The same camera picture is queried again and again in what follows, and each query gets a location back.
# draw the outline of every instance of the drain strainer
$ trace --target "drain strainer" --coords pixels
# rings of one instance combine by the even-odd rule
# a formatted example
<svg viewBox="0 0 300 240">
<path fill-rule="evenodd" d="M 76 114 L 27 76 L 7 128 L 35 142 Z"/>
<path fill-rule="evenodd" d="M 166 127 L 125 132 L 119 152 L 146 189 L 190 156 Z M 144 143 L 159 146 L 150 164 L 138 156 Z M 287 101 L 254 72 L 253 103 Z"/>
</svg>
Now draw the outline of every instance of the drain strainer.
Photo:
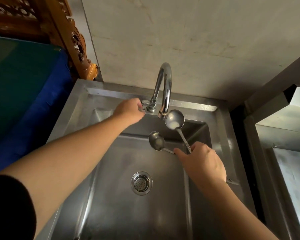
<svg viewBox="0 0 300 240">
<path fill-rule="evenodd" d="M 152 188 L 152 178 L 146 172 L 137 172 L 131 179 L 131 188 L 137 195 L 146 195 Z"/>
</svg>

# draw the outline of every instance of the faucet handle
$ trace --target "faucet handle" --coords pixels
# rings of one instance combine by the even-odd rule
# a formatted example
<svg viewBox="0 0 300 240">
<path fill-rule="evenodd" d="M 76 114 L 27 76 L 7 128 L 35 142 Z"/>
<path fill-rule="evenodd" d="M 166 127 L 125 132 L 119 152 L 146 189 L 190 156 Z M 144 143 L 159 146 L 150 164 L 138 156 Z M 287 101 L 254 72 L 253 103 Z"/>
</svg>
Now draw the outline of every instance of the faucet handle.
<svg viewBox="0 0 300 240">
<path fill-rule="evenodd" d="M 146 107 L 149 105 L 149 100 L 142 100 L 142 111 L 146 111 Z"/>
</svg>

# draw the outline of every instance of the faucet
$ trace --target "faucet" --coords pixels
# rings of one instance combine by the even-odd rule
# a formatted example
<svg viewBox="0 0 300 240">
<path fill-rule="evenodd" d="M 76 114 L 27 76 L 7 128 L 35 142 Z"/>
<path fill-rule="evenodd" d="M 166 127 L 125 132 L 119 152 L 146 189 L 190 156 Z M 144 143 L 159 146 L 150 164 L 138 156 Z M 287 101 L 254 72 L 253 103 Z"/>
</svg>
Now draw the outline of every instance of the faucet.
<svg viewBox="0 0 300 240">
<path fill-rule="evenodd" d="M 160 67 L 157 82 L 154 88 L 154 93 L 149 102 L 149 105 L 147 106 L 147 110 L 151 113 L 156 111 L 159 89 L 163 78 L 164 78 L 164 87 L 163 87 L 162 105 L 158 113 L 158 117 L 160 118 L 160 120 L 166 120 L 168 116 L 168 109 L 169 109 L 170 96 L 171 96 L 172 72 L 171 72 L 171 66 L 167 62 L 163 63 Z"/>
</svg>

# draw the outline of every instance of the carved wooden furniture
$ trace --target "carved wooden furniture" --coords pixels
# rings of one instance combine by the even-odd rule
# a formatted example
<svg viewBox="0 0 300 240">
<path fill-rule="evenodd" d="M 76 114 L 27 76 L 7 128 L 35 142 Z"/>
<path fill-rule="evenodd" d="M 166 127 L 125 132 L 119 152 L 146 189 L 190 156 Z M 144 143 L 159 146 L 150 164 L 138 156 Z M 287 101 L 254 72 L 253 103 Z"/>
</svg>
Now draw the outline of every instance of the carved wooden furniture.
<svg viewBox="0 0 300 240">
<path fill-rule="evenodd" d="M 54 44 L 64 48 L 72 73 L 93 80 L 98 67 L 86 56 L 67 0 L 0 0 L 0 36 Z"/>
</svg>

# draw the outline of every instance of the black sleeve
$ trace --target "black sleeve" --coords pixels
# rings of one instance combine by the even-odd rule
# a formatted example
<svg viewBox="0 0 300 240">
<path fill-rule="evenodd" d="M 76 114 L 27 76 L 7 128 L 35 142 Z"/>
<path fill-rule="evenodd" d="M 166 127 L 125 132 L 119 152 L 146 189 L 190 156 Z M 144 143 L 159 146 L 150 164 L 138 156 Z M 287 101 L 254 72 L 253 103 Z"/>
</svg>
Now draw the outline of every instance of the black sleeve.
<svg viewBox="0 0 300 240">
<path fill-rule="evenodd" d="M 0 175 L 0 239 L 32 240 L 36 213 L 25 186 L 13 177 Z"/>
</svg>

